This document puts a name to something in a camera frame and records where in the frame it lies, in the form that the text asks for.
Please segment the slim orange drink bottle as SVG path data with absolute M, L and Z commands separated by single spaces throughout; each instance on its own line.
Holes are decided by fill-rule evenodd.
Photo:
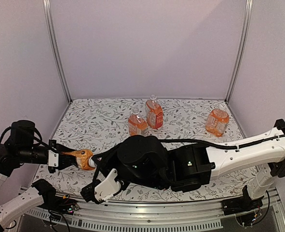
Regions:
M 80 170 L 93 171 L 97 167 L 97 165 L 91 160 L 93 153 L 89 149 L 62 152 L 61 157 L 70 160 L 70 164 Z

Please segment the large orange-label plastic bottle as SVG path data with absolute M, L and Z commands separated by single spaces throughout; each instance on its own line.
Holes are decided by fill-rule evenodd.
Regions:
M 152 94 L 146 101 L 147 123 L 152 129 L 159 129 L 163 125 L 163 110 L 157 101 L 156 95 Z

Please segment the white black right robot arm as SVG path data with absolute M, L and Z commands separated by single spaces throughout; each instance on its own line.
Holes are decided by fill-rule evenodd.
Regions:
M 181 143 L 168 150 L 164 144 Z M 265 192 L 276 178 L 285 177 L 285 121 L 258 136 L 211 143 L 197 139 L 158 139 L 135 135 L 92 158 L 96 171 L 90 199 L 97 204 L 125 190 L 130 183 L 178 192 L 194 191 L 225 174 L 261 166 L 242 195 L 222 201 L 225 215 L 262 206 Z

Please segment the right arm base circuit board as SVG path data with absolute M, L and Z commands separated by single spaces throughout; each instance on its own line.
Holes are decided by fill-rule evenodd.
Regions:
M 262 216 L 262 209 L 257 208 L 249 213 L 235 216 L 235 220 L 240 226 L 246 228 L 253 226 L 253 224 L 257 221 L 257 219 L 261 216 Z

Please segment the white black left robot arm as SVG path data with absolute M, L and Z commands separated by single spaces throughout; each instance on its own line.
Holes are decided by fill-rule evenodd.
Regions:
M 13 170 L 25 163 L 46 164 L 50 173 L 76 166 L 75 157 L 67 155 L 71 151 L 55 140 L 49 140 L 48 144 L 43 142 L 32 121 L 13 122 L 0 136 L 0 188 Z M 76 200 L 69 195 L 57 196 L 48 181 L 39 179 L 25 192 L 0 205 L 0 232 L 11 229 L 11 222 L 37 206 L 48 210 L 54 219 L 73 215 L 78 209 Z

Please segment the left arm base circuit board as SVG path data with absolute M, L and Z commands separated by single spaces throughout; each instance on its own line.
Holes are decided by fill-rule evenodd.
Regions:
M 75 199 L 72 199 L 70 194 L 58 197 L 56 201 L 57 211 L 63 214 L 72 215 L 75 211 L 79 210 L 80 207 Z

